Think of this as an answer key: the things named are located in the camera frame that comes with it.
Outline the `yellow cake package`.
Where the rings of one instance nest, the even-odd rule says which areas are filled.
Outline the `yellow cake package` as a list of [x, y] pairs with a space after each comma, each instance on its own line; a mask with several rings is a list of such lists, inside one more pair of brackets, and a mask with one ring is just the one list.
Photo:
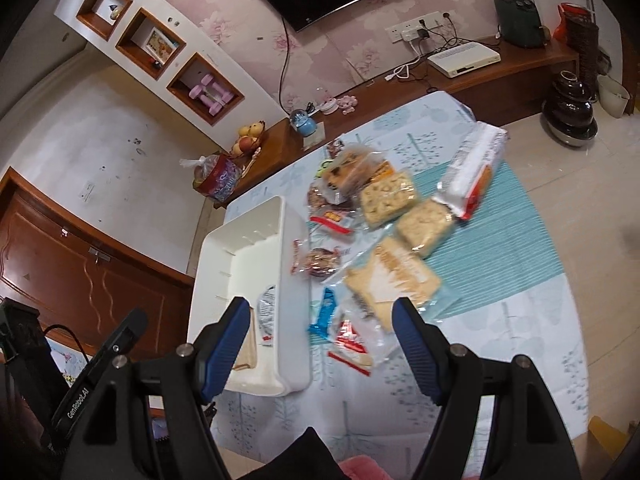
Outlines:
[[363, 266], [351, 266], [346, 286], [367, 306], [386, 332], [393, 330], [394, 302], [408, 298], [415, 307], [428, 304], [442, 280], [412, 250], [393, 235], [376, 244]]

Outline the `white plastic storage bin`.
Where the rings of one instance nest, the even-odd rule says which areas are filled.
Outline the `white plastic storage bin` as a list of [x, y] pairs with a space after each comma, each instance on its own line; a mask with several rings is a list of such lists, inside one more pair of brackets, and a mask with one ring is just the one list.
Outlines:
[[[310, 279], [291, 273], [294, 240], [307, 237], [306, 221], [281, 196], [272, 196], [206, 235], [192, 295], [187, 341], [219, 320], [235, 296], [253, 308], [245, 354], [252, 367], [232, 370], [226, 388], [253, 396], [286, 396], [311, 382]], [[273, 342], [259, 342], [258, 297], [276, 286]]]

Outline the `clear bag rice crisps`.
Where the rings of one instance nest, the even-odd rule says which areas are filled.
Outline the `clear bag rice crisps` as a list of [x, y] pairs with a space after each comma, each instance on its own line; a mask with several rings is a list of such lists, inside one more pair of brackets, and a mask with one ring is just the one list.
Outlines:
[[364, 221], [376, 229], [416, 206], [421, 196], [412, 175], [403, 171], [367, 185], [359, 199]]

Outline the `large cracker package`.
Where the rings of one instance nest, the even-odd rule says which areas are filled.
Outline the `large cracker package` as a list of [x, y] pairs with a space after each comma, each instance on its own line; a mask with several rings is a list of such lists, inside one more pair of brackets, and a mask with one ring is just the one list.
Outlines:
[[502, 164], [508, 140], [503, 128], [477, 122], [438, 181], [433, 200], [458, 219], [470, 220]]

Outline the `white snack pouch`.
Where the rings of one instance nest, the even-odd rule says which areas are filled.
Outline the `white snack pouch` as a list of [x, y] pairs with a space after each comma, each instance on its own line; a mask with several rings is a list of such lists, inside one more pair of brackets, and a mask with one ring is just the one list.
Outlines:
[[276, 286], [269, 286], [257, 300], [259, 342], [271, 347], [273, 342], [274, 312], [276, 312]]

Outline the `blue snack wrapper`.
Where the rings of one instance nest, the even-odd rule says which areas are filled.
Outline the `blue snack wrapper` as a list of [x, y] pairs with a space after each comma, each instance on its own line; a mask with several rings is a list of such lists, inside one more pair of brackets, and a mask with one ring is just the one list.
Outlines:
[[334, 314], [336, 313], [337, 307], [338, 303], [334, 290], [326, 287], [323, 289], [319, 309], [308, 327], [308, 332], [324, 340], [330, 340]]

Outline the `red gift box with bag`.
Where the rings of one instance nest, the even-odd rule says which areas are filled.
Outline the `red gift box with bag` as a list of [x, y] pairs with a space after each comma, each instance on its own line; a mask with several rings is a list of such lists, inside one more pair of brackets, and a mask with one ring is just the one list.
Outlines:
[[179, 164], [193, 170], [192, 188], [218, 205], [229, 199], [242, 178], [242, 169], [225, 154], [181, 159]]

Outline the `orange snack packet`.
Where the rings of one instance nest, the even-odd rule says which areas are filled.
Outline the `orange snack packet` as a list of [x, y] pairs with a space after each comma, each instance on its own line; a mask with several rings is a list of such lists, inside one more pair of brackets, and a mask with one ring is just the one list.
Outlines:
[[370, 177], [369, 182], [373, 183], [381, 181], [387, 177], [392, 176], [394, 173], [395, 169], [392, 164], [388, 160], [384, 160], [384, 162], [382, 162], [382, 164], [378, 166], [378, 168], [376, 168], [374, 174], [372, 174], [372, 177]]

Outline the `bag of round pastries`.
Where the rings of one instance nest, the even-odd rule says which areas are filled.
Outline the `bag of round pastries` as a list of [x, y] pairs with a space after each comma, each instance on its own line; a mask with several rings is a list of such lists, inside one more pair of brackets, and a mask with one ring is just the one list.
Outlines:
[[347, 144], [320, 174], [318, 189], [333, 205], [347, 202], [378, 171], [383, 153], [363, 144]]

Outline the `blue glass jar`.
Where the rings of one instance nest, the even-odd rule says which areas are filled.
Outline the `blue glass jar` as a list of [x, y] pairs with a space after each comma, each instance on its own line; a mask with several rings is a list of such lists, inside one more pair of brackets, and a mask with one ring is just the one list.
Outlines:
[[316, 121], [311, 114], [306, 112], [306, 110], [301, 110], [300, 108], [292, 110], [288, 120], [290, 121], [292, 128], [303, 138], [312, 136], [317, 130]]

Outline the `pink dumbbells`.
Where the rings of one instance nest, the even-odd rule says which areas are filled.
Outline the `pink dumbbells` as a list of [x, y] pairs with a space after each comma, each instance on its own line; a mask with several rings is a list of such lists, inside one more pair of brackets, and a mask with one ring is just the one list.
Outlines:
[[208, 107], [210, 116], [216, 116], [233, 101], [234, 97], [235, 94], [216, 81], [211, 73], [205, 74], [189, 92], [190, 99], [200, 101]]

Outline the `wooden tv bench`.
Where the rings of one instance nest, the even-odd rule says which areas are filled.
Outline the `wooden tv bench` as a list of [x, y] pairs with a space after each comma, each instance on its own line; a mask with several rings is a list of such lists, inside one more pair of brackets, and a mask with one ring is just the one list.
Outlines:
[[319, 165], [326, 159], [326, 144], [346, 136], [371, 120], [384, 117], [391, 122], [398, 117], [396, 110], [427, 94], [442, 90], [469, 107], [475, 118], [495, 126], [516, 122], [540, 111], [552, 76], [561, 70], [578, 70], [578, 54], [565, 44], [553, 40], [547, 47], [521, 49], [502, 44], [501, 61], [448, 79], [434, 68], [422, 65], [415, 80], [386, 81], [378, 76], [349, 90], [356, 96], [356, 112], [344, 116], [334, 113], [323, 118], [326, 140], [309, 150], [303, 148], [302, 138], [286, 120], [267, 130], [264, 150], [255, 165], [241, 181], [232, 200], [256, 192], [270, 177], [280, 178], [290, 170], [299, 170], [305, 181], [314, 175], [303, 164]]

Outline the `white set-top box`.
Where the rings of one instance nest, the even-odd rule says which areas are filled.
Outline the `white set-top box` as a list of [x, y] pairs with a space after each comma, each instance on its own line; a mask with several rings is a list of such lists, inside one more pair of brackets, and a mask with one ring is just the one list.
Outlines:
[[501, 62], [498, 51], [471, 41], [433, 54], [427, 63], [449, 79]]

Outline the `white bucket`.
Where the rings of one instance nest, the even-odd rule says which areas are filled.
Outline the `white bucket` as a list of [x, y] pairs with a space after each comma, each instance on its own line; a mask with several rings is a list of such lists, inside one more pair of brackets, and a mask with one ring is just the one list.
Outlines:
[[629, 92], [608, 75], [599, 75], [597, 83], [601, 106], [612, 117], [621, 118], [630, 100]]

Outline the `white wall shelf unit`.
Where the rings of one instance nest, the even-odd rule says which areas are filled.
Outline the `white wall shelf unit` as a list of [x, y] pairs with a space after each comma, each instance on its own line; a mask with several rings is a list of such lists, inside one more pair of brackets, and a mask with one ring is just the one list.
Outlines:
[[[271, 127], [285, 118], [231, 56], [166, 0], [60, 0], [55, 15], [224, 150], [240, 127], [258, 120]], [[207, 73], [235, 94], [216, 116], [189, 98]]]

